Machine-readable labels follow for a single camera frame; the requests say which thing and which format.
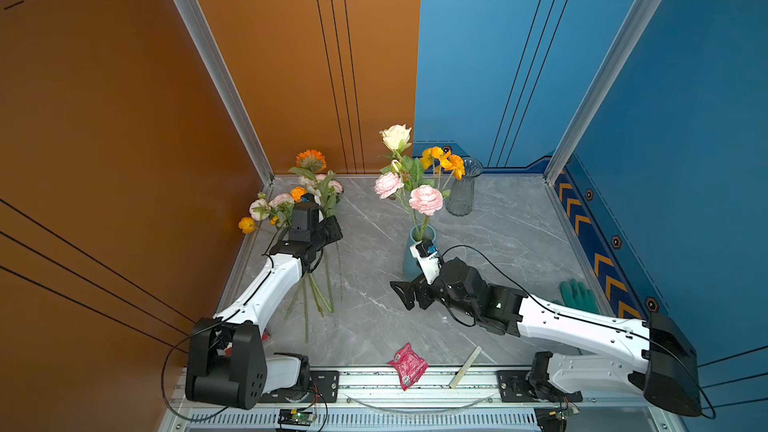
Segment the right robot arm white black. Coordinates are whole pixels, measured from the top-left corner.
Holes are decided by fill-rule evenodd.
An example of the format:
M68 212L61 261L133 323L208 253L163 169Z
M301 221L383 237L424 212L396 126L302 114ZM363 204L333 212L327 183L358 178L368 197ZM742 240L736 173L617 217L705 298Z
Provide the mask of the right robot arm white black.
M603 316L488 283L459 258L429 258L425 264L426 272L414 280L390 284L407 309L440 304L492 334L580 349L573 356L536 354L527 375L532 397L565 402L586 391L627 393L679 416L702 416L697 353L670 317L655 313L644 321Z

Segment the orange gerbera daisy stem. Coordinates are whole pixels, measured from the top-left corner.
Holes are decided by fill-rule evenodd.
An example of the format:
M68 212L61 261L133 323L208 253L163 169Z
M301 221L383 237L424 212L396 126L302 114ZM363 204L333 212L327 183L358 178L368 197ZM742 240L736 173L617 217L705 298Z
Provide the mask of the orange gerbera daisy stem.
M335 173L329 169L326 158L320 151L308 149L300 152L296 156L296 165L290 169L290 172L297 175L299 181L299 186L290 192L295 202L300 202L305 194L311 194L314 201L320 205L324 218L336 214L336 208L344 189L341 183L336 180ZM310 284L317 300L318 310L323 315L325 312L333 313L335 304L330 258L325 256L321 263L324 267L326 291L323 292L313 280L310 281Z

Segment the white pink peony stem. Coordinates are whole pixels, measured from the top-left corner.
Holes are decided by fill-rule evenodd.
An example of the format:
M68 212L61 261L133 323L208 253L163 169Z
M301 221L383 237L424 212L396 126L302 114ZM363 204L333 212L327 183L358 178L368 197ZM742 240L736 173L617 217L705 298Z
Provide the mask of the white pink peony stem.
M289 229L294 204L293 197L290 194L282 193L268 201L264 194L252 202L249 206L249 212L252 218L257 221L263 221L268 218L276 217L280 223L280 231Z

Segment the cream white rose stem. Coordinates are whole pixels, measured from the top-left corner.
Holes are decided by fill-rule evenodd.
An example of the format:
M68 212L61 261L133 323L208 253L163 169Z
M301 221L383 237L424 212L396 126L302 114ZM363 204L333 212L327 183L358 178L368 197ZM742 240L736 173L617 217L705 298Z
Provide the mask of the cream white rose stem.
M411 146L412 129L396 124L379 132L382 142L390 152L390 163L381 170L375 182L375 193L384 199L396 200L412 218L415 240L423 238L426 222L424 215L410 204L411 192L425 185L425 172L419 159L407 154Z

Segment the pink ranunculus stem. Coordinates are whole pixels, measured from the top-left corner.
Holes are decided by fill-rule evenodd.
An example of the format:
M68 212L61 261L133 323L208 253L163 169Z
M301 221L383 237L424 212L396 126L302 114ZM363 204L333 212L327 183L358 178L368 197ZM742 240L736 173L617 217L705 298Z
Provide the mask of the pink ranunculus stem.
M405 172L381 174L374 191L382 200L394 200L408 214L416 242L424 239L430 219L444 206L444 194L439 189L424 180L413 181Z

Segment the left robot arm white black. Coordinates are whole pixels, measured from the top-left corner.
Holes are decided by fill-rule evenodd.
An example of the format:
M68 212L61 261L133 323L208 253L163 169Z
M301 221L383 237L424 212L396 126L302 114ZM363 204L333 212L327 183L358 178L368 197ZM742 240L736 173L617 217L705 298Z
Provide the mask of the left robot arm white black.
M185 396L194 402L248 410L263 396L291 401L310 389L308 357L267 356L262 336L284 296L312 272L325 246L343 237L336 217L297 225L274 244L245 292L213 318L199 320L190 336Z

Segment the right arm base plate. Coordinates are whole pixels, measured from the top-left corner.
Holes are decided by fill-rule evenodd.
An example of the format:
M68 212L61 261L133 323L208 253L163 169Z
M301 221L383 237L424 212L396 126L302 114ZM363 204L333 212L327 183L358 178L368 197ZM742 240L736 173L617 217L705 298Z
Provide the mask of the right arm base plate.
M566 393L545 379L530 379L528 371L500 370L496 372L496 379L504 403L579 403L583 401L581 392Z

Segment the teal ceramic vase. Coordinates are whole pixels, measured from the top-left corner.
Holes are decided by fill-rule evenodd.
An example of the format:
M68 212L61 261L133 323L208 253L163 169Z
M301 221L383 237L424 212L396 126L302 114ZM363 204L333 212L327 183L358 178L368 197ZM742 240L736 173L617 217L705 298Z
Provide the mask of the teal ceramic vase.
M403 276L408 282L416 279L422 273L417 259L414 258L411 253L411 247L417 243L417 240L415 239L416 231L417 228L413 227L409 232L403 259ZM433 245L437 246L437 234L431 225L427 226L424 233L424 238L431 240Z

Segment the yellow orange poppy stem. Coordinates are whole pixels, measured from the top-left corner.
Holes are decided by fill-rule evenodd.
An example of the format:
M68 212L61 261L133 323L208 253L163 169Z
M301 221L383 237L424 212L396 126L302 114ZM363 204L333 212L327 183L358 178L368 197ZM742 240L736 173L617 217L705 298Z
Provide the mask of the yellow orange poppy stem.
M433 185L424 183L411 194L411 206L424 216L424 225L440 211L450 195L450 188L455 179L461 180L465 173L464 160L448 147L431 147L419 157L424 172L433 174Z

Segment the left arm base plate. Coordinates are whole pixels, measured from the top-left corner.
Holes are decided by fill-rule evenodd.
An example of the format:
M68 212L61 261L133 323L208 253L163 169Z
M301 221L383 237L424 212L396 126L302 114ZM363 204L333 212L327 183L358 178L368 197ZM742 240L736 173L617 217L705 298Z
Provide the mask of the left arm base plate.
M338 399L340 372L338 370L312 369L308 385L304 388L296 386L292 389L278 389L263 394L258 404L309 404L319 393L327 404L334 404Z

